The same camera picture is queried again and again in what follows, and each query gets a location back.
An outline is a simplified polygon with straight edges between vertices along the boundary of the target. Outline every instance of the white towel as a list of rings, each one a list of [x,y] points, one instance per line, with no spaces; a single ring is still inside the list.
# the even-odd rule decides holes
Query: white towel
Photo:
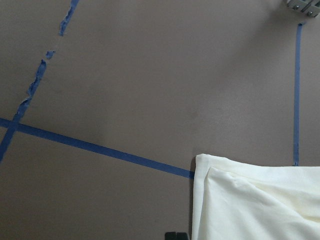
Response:
[[[192,240],[320,240],[320,167],[196,157]]]

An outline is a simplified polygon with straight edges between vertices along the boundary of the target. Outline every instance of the white cloth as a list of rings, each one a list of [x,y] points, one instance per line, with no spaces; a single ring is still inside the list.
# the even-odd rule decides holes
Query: white cloth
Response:
[[[320,167],[196,157],[192,240],[320,240]]]

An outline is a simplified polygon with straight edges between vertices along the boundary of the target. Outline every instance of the folded cloth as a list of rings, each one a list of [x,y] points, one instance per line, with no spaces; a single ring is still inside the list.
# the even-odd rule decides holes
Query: folded cloth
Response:
[[[198,155],[192,240],[320,240],[319,184],[319,166]]]

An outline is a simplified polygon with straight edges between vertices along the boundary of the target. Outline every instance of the blue tape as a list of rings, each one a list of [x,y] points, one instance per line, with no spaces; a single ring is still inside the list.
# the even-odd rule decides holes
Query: blue tape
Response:
[[[47,51],[45,55],[46,59],[51,59],[55,53],[56,51]]]
[[[62,22],[60,23],[60,31],[59,31],[59,35],[63,36],[64,32],[67,28],[68,23],[71,20],[72,15],[74,14],[76,7],[78,5],[79,0],[71,0],[70,3],[70,9],[67,13],[67,15],[65,16],[65,18],[62,20]]]
[[[10,124],[9,120],[0,118],[0,126],[7,128],[9,126],[9,124]],[[189,171],[189,170],[186,170],[186,169],[183,169],[180,167],[176,167],[176,166],[172,166],[169,164],[165,164],[162,162],[150,160],[150,159],[147,159],[144,157],[132,155],[132,154],[129,154],[126,152],[114,150],[114,149],[111,149],[111,148],[108,148],[105,146],[100,146],[97,144],[82,141],[82,140],[75,139],[72,137],[64,136],[64,135],[57,134],[54,132],[42,130],[42,129],[35,128],[32,126],[19,124],[17,131],[24,133],[24,134],[32,135],[32,136],[35,136],[38,138],[51,140],[51,141],[54,141],[57,143],[69,145],[72,147],[87,150],[87,151],[94,152],[97,154],[105,155],[108,157],[112,157],[112,158],[116,158],[116,159],[130,162],[130,163],[145,166],[148,168],[156,169],[156,170],[159,170],[162,172],[182,176],[185,178],[194,179],[194,177],[195,177],[195,173],[193,171]]]
[[[47,63],[44,60],[41,60],[41,63],[38,67],[38,70],[35,74],[34,82],[30,84],[29,89],[27,91],[28,97],[19,105],[18,110],[16,111],[16,114],[14,115],[12,121],[10,121],[7,131],[2,139],[2,142],[0,144],[0,163],[2,159],[4,158],[4,155],[8,149],[8,146],[10,145],[10,142],[19,126],[20,120],[23,118],[26,110],[29,107],[29,104],[32,100],[32,97],[34,96],[37,87],[39,86],[40,80],[44,76],[44,73],[46,71]]]
[[[299,166],[299,114],[300,114],[300,48],[302,27],[301,22],[296,29],[295,70],[294,70],[294,117],[293,117],[293,162]]]

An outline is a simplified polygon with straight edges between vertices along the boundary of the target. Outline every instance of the blue tape fragment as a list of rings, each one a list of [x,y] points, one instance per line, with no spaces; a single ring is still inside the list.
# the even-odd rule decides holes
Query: blue tape fragment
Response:
[[[34,96],[37,87],[39,86],[40,80],[42,79],[42,77],[44,76],[44,73],[46,71],[46,67],[47,67],[47,63],[44,60],[41,60],[41,63],[38,67],[38,70],[35,74],[35,79],[34,82],[30,84],[29,89],[27,91],[28,93],[28,97],[23,100],[23,102],[19,105],[19,108],[16,112],[16,114],[14,115],[12,121],[10,121],[8,127],[7,127],[7,131],[2,139],[2,142],[0,144],[0,163],[2,161],[2,159],[4,158],[4,155],[8,149],[8,146],[10,145],[10,142],[19,126],[19,122],[20,120],[23,118],[26,110],[29,107],[29,104],[32,100],[32,97]]]
[[[0,118],[0,126],[1,127],[7,128],[9,125],[10,125],[9,120]],[[129,154],[126,152],[114,150],[114,149],[111,149],[111,148],[108,148],[105,146],[93,144],[93,143],[82,141],[82,140],[75,139],[72,137],[64,136],[64,135],[57,134],[54,132],[42,130],[42,129],[35,128],[32,126],[18,124],[17,131],[24,133],[24,134],[32,135],[32,136],[35,136],[38,138],[51,140],[51,141],[54,141],[57,143],[69,145],[69,146],[76,147],[79,149],[83,149],[83,150],[87,150],[87,151],[94,152],[97,154],[112,157],[115,159],[120,159],[120,160],[127,161],[127,162],[130,162],[133,164],[138,164],[138,165],[145,166],[148,168],[156,169],[156,170],[159,170],[162,172],[182,176],[185,178],[194,179],[194,177],[195,177],[195,172],[193,172],[193,171],[189,171],[189,170],[186,170],[186,169],[183,169],[180,167],[176,167],[176,166],[172,166],[169,164],[165,164],[162,162],[150,160],[150,159],[147,159],[147,158],[144,158],[141,156],[132,155],[132,154]]]
[[[72,15],[74,14],[76,7],[78,5],[79,0],[71,0],[70,3],[70,9],[67,13],[67,15],[65,16],[65,18],[62,20],[62,22],[60,23],[60,31],[59,31],[59,35],[63,36],[64,32],[67,28],[68,23],[71,20]]]
[[[46,59],[51,59],[55,53],[56,51],[47,51],[45,55]]]
[[[293,164],[299,166],[299,114],[300,114],[300,48],[302,27],[306,22],[298,24],[295,41],[294,70],[294,116],[293,116]]]

